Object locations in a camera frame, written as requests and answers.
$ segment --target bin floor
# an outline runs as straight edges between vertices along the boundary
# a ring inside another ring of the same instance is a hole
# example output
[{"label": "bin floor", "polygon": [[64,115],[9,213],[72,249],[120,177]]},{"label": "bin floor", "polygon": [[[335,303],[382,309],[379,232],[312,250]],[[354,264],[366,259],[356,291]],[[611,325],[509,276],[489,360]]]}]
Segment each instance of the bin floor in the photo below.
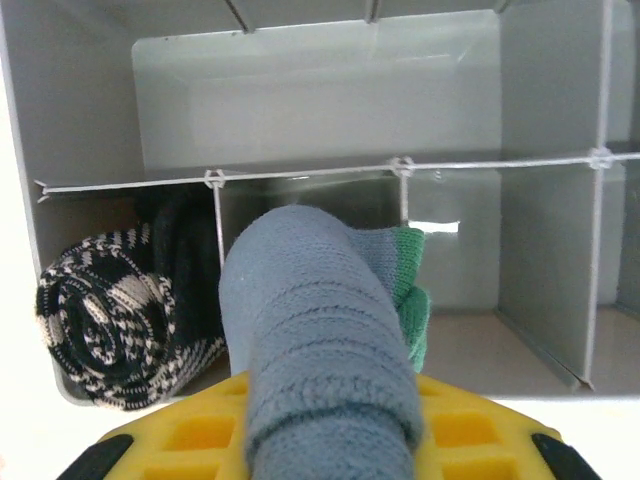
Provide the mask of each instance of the bin floor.
[{"label": "bin floor", "polygon": [[598,310],[592,378],[598,395],[640,395],[640,321]]},{"label": "bin floor", "polygon": [[498,397],[566,396],[569,388],[491,313],[434,315],[422,373]]}]

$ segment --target green cloth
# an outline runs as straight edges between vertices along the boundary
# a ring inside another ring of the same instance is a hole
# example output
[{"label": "green cloth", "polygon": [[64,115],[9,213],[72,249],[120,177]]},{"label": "green cloth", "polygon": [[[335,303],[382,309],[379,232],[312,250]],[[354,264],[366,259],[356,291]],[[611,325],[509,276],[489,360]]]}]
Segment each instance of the green cloth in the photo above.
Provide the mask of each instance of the green cloth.
[{"label": "green cloth", "polygon": [[409,360],[416,372],[422,371],[427,353],[427,324],[430,302],[427,293],[415,286],[422,264],[425,235],[410,227],[394,229],[397,268],[393,288],[393,304],[400,318],[400,327],[409,347]]}]

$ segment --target storage box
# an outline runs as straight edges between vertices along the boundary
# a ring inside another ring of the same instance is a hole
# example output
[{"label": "storage box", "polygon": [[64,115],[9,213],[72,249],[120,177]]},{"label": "storage box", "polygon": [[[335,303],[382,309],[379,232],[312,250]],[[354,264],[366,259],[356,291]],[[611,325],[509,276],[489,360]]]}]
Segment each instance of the storage box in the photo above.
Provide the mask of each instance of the storage box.
[{"label": "storage box", "polygon": [[287,203],[407,223],[428,233],[425,373],[638,394],[639,5],[5,0],[35,268],[157,185],[212,188],[221,262]]}]

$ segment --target gray sock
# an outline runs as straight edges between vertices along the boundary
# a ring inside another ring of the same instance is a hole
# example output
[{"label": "gray sock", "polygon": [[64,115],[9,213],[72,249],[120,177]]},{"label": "gray sock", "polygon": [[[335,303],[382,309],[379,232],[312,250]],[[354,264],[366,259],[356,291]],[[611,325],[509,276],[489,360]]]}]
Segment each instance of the gray sock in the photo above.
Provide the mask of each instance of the gray sock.
[{"label": "gray sock", "polygon": [[[427,321],[429,298],[414,286],[422,262],[425,237],[420,230],[409,227],[391,227],[379,230],[356,230],[336,218],[312,207],[296,206],[302,217],[322,221],[326,235],[348,238],[355,252],[366,262],[393,301],[399,315],[400,327],[408,347],[408,355],[416,372],[422,371],[427,349]],[[243,319],[223,317],[226,342],[231,362],[231,375],[249,369],[251,336]]]},{"label": "gray sock", "polygon": [[220,305],[250,352],[254,480],[413,478],[423,423],[407,347],[341,222],[301,206],[257,220],[229,253]]}]

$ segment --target sock cuff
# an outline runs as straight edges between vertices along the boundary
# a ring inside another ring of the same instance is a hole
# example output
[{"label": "sock cuff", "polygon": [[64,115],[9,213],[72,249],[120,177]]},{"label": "sock cuff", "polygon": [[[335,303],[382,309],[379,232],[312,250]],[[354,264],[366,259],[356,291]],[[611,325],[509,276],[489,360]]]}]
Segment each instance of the sock cuff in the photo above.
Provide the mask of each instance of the sock cuff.
[{"label": "sock cuff", "polygon": [[264,439],[252,461],[255,480],[414,478],[414,460],[398,423],[360,405],[293,419]]},{"label": "sock cuff", "polygon": [[409,450],[414,451],[424,430],[420,399],[413,394],[415,389],[413,375],[410,381],[400,373],[396,379],[387,375],[377,381],[369,376],[340,375],[335,371],[280,385],[250,404],[247,458],[251,462],[265,439],[296,418],[312,418],[318,412],[349,406],[389,415],[402,429]]}]

